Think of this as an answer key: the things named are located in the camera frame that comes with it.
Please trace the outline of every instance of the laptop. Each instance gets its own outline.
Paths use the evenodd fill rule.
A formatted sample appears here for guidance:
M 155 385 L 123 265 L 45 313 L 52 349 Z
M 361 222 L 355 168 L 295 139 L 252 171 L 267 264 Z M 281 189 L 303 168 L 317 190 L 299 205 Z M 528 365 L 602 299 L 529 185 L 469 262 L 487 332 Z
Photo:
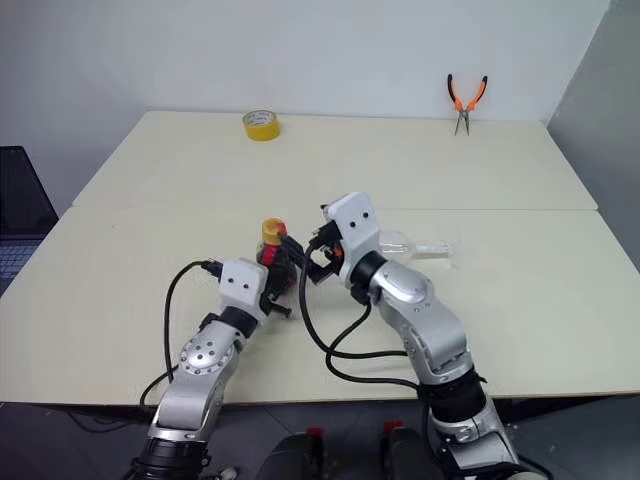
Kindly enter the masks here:
M 58 221 L 22 147 L 0 147 L 0 295 Z

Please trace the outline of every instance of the table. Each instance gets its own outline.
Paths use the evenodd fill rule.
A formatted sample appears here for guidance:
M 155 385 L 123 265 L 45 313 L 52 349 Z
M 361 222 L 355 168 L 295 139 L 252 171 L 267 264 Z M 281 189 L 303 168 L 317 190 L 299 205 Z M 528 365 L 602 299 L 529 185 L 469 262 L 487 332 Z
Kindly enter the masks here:
M 2 399 L 135 403 L 162 371 L 162 308 L 170 279 L 194 258 L 250 255 L 261 219 L 272 213 L 256 207 L 212 212 L 208 205 L 194 205 L 185 212 L 140 206 L 108 218 L 69 210 L 0 301 Z M 301 239 L 321 217 L 296 206 L 280 213 Z M 378 216 L 384 226 L 416 239 L 457 242 L 451 261 L 413 266 L 432 278 L 438 296 L 462 319 L 492 394 L 640 391 L 635 349 L 640 277 L 597 212 L 379 209 Z M 295 306 L 292 298 L 288 303 Z M 172 310 L 174 354 L 216 305 L 217 287 L 204 272 L 181 282 Z M 361 308 L 335 278 L 313 291 L 310 305 L 326 339 Z M 344 348 L 399 347 L 376 313 Z M 336 363 L 354 374 L 413 377 L 406 359 Z M 332 377 L 296 309 L 292 319 L 274 318 L 251 338 L 226 399 L 412 395 Z
M 268 201 L 308 209 L 367 191 L 378 208 L 596 208 L 538 122 L 478 121 L 469 137 L 454 137 L 455 120 L 281 115 L 281 135 L 254 142 L 241 117 L 147 113 L 74 205 Z
M 450 121 L 283 116 L 282 136 L 258 144 L 239 121 L 143 117 L 0 299 L 0 400 L 135 403 L 162 371 L 164 295 L 183 265 L 251 257 L 269 216 L 306 243 L 318 205 L 358 187 L 383 227 L 456 246 L 412 266 L 462 319 L 492 394 L 640 391 L 640 277 L 540 124 L 477 122 L 453 139 Z M 310 297 L 326 339 L 359 313 L 335 278 Z M 210 311 L 215 281 L 193 272 L 172 305 L 174 354 Z M 377 313 L 345 345 L 399 347 Z M 336 363 L 413 378 L 405 359 Z M 296 308 L 252 337 L 226 401 L 412 396 L 332 377 Z

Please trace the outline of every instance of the cable connector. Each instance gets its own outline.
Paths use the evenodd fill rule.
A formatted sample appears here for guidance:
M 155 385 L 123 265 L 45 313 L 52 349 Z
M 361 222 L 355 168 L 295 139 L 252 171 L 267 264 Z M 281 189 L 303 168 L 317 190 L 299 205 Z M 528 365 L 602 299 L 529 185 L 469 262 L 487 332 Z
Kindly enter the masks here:
M 342 240 L 342 235 L 338 229 L 338 224 L 331 220 L 318 229 L 316 236 L 309 240 L 309 245 L 317 250 L 324 245 L 333 245 L 338 240 Z
M 218 262 L 217 260 L 204 260 L 200 266 L 220 281 L 223 266 L 221 262 Z

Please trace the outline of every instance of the orange pliers handle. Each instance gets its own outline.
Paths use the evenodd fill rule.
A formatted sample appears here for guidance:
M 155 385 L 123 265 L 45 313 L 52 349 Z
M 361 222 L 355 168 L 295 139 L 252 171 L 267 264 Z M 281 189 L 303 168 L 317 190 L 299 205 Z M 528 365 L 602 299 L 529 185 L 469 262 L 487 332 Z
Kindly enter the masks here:
M 459 112 L 462 110 L 466 110 L 467 112 L 471 112 L 475 110 L 476 105 L 482 98 L 482 95 L 484 95 L 484 91 L 487 89 L 487 80 L 488 80 L 488 77 L 486 75 L 482 77 L 482 82 L 480 83 L 480 88 L 478 89 L 478 93 L 476 93 L 476 96 L 473 97 L 473 100 L 469 102 L 469 104 L 467 105 L 467 108 L 464 108 L 464 104 L 462 103 L 462 100 L 460 100 L 460 97 L 456 95 L 456 91 L 453 88 L 453 75 L 449 74 L 447 76 L 447 89 L 449 90 L 449 96 L 451 97 L 451 100 L 453 100 L 456 110 Z

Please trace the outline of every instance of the plastic bottle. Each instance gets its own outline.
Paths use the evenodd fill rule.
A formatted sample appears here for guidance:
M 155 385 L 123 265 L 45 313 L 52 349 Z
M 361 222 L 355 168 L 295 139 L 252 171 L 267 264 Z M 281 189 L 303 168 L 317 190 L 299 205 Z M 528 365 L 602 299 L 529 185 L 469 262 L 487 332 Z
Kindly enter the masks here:
M 449 258 L 453 253 L 451 245 L 417 245 L 396 230 L 380 231 L 380 249 L 385 258 L 398 263 L 407 263 L 412 259 Z

